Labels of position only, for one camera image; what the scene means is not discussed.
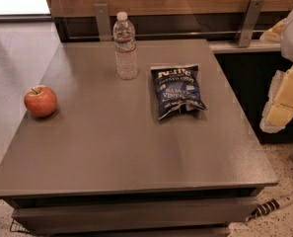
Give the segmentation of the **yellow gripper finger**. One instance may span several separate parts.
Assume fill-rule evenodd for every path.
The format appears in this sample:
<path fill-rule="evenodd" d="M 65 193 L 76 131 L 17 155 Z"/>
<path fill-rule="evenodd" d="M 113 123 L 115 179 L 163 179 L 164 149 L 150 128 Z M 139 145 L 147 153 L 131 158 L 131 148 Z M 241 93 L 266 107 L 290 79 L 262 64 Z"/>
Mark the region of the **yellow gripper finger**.
<path fill-rule="evenodd" d="M 293 65 L 286 72 L 277 70 L 272 77 L 268 101 L 264 105 L 260 129 L 276 133 L 293 119 Z"/>
<path fill-rule="evenodd" d="M 265 31 L 259 38 L 260 41 L 280 43 L 285 19 L 276 23 L 272 28 Z"/>

